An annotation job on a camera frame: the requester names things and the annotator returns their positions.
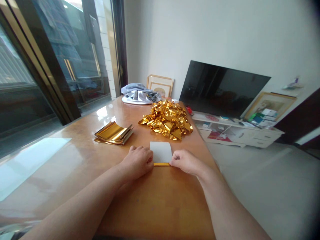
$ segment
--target picture frame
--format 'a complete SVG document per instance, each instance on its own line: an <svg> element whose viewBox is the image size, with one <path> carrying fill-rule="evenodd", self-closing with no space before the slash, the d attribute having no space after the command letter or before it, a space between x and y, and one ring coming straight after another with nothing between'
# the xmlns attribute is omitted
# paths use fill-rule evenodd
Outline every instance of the picture frame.
<svg viewBox="0 0 320 240"><path fill-rule="evenodd" d="M157 75L149 75L147 78L147 88L153 91L159 92L161 97L170 98L173 87L173 79L157 76Z"/></svg>
<svg viewBox="0 0 320 240"><path fill-rule="evenodd" d="M262 112L265 108L267 108L277 111L278 115L275 118L276 121L296 100L297 98L292 96L262 92L257 100L253 103L251 108L247 111L244 118L249 119L254 113Z"/></svg>

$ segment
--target stack of gold foil paper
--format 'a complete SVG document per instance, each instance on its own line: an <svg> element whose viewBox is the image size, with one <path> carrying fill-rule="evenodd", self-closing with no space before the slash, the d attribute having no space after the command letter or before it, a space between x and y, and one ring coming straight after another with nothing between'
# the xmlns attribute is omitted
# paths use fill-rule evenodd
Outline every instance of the stack of gold foil paper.
<svg viewBox="0 0 320 240"><path fill-rule="evenodd" d="M144 115L138 124L147 124L153 131L173 140L181 140L182 135L193 132L186 110L168 100L154 103L151 114Z"/></svg>
<svg viewBox="0 0 320 240"><path fill-rule="evenodd" d="M123 128L116 122L110 122L94 134L97 137L94 141L122 146L132 135L131 126L132 124L128 128Z"/></svg>

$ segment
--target forearm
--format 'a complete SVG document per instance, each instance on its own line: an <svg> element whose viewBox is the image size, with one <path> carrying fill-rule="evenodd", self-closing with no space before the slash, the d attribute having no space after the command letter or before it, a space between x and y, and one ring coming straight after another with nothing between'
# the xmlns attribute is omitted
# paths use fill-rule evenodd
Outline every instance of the forearm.
<svg viewBox="0 0 320 240"><path fill-rule="evenodd" d="M112 167L22 239L92 239L115 193L126 181L119 166Z"/></svg>
<svg viewBox="0 0 320 240"><path fill-rule="evenodd" d="M217 239L270 239L217 172L208 168L198 179Z"/></svg>

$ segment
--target right hand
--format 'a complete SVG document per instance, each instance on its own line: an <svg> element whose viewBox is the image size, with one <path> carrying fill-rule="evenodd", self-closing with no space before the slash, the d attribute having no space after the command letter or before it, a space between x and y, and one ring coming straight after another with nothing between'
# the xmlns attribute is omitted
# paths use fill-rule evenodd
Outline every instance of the right hand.
<svg viewBox="0 0 320 240"><path fill-rule="evenodd" d="M197 177L209 168L205 163L185 149L174 151L170 165Z"/></svg>

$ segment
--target cabinet drawer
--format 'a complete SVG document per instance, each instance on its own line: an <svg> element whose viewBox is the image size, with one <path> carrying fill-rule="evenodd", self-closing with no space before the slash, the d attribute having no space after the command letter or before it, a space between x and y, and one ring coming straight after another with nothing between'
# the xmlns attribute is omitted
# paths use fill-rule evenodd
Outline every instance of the cabinet drawer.
<svg viewBox="0 0 320 240"><path fill-rule="evenodd" d="M249 142L248 145L254 146L254 147L261 147L261 148L266 148L268 147L271 143L270 141L265 141L265 140L260 140L256 138L252 138Z"/></svg>
<svg viewBox="0 0 320 240"><path fill-rule="evenodd" d="M269 142L274 142L280 136L281 135L275 134L275 133L272 133L272 132L261 131L256 136L254 136L254 138L261 139L261 140L266 140L266 141L269 141Z"/></svg>
<svg viewBox="0 0 320 240"><path fill-rule="evenodd" d="M239 131L236 136L232 139L233 142L236 143L244 143L247 144L250 139L254 138L259 131L252 130L252 129L243 129L243 131Z"/></svg>

